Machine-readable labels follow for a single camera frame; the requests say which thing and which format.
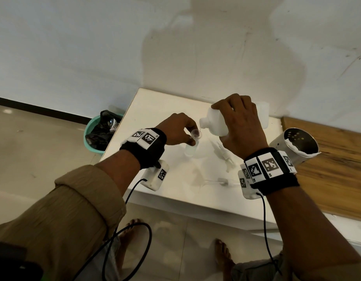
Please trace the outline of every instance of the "tiled floor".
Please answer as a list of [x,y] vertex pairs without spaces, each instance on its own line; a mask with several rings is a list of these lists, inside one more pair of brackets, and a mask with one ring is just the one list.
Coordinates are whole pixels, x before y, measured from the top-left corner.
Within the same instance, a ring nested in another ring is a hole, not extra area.
[[[100,156],[83,145],[85,126],[0,106],[0,223],[17,217],[53,189],[57,177]],[[150,251],[132,280],[222,280],[213,256],[216,237],[230,246],[235,262],[268,258],[264,238],[186,216],[129,203],[120,227],[142,218],[153,231]],[[147,243],[143,229],[124,264],[129,274]],[[269,241],[273,254],[282,245]]]

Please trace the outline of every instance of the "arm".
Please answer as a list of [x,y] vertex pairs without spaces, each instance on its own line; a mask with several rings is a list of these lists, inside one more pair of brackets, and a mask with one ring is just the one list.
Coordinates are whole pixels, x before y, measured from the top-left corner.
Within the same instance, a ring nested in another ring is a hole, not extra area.
[[[248,96],[233,94],[212,105],[225,118],[229,134],[220,137],[224,147],[242,159],[267,148],[255,104]],[[297,274],[339,264],[360,263],[361,256],[328,221],[300,187],[267,196],[285,254]]]
[[[183,113],[157,126],[166,144],[194,145],[185,127],[197,128]],[[126,214],[122,196],[139,170],[138,160],[121,150],[95,166],[65,174],[52,192],[0,225],[0,241],[25,247],[26,260],[39,264],[46,280],[71,280]]]

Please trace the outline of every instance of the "black wristband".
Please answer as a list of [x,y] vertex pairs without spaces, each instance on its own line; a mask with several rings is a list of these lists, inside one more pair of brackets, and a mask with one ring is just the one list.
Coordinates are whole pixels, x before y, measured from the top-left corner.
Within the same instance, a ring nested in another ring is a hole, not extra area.
[[[270,148],[270,147],[263,148],[261,150],[254,152],[253,154],[249,155],[245,159],[245,161],[255,158],[257,156],[263,155],[263,154],[267,154],[267,153],[271,153],[273,155],[273,157],[276,159],[276,162],[278,163],[279,166],[284,166],[284,167],[281,167],[282,170],[287,168],[285,166],[285,162],[283,161],[283,159],[282,159],[281,155],[278,153],[278,151],[275,148]],[[284,172],[284,174],[282,174],[282,175],[269,178],[269,176],[266,174],[264,167],[263,167],[262,163],[260,162],[260,160],[257,160],[257,161],[258,161],[258,165],[259,165],[263,175],[265,176],[266,180],[259,181],[255,184],[251,184],[251,188],[258,189],[263,195],[271,194],[272,192],[275,192],[280,189],[284,189],[286,187],[300,186],[295,174],[290,173],[290,172]]]
[[134,155],[140,163],[140,169],[146,169],[153,166],[160,168],[161,165],[159,164],[158,160],[161,158],[162,154],[165,151],[167,137],[166,134],[158,128],[147,129],[151,129],[159,135],[158,138],[156,138],[152,143],[150,143],[150,146],[147,149],[143,148],[136,142],[129,141],[125,142],[119,149],[127,150],[132,155]]

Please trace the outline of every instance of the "person's left hand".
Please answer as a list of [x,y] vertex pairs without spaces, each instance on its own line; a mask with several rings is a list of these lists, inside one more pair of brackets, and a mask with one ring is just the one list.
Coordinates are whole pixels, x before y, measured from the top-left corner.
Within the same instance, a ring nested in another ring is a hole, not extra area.
[[190,146],[194,146],[196,144],[195,140],[192,139],[189,134],[184,132],[184,128],[187,128],[187,130],[191,132],[192,130],[197,129],[197,125],[192,118],[189,118],[183,112],[173,113],[170,117],[158,124],[156,128],[166,134],[166,145],[186,143]]

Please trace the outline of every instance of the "white table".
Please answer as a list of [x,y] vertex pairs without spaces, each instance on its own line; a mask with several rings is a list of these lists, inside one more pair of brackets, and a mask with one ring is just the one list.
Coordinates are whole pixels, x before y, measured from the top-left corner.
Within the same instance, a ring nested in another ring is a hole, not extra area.
[[[102,160],[119,150],[121,142],[140,128],[155,127],[172,113],[184,112],[197,124],[205,117],[210,103],[186,99],[175,95],[139,89],[127,109]],[[264,130],[268,143],[281,132],[280,119],[269,118]],[[185,144],[165,146],[161,159],[170,170],[161,188],[154,192],[139,184],[130,202],[169,212],[179,213],[206,221],[216,222],[253,232],[263,229],[263,204],[261,199],[247,200],[243,197],[238,180],[239,165],[243,162],[231,154],[236,166],[228,165],[217,155],[218,137],[208,129],[202,129],[202,138],[193,157],[184,155]],[[141,178],[144,170],[132,181],[129,189]],[[218,178],[234,180],[236,185],[224,187]],[[361,222],[325,214],[335,227],[351,242],[361,245]],[[277,229],[273,213],[266,203],[268,229]],[[272,238],[280,239],[278,233]]]

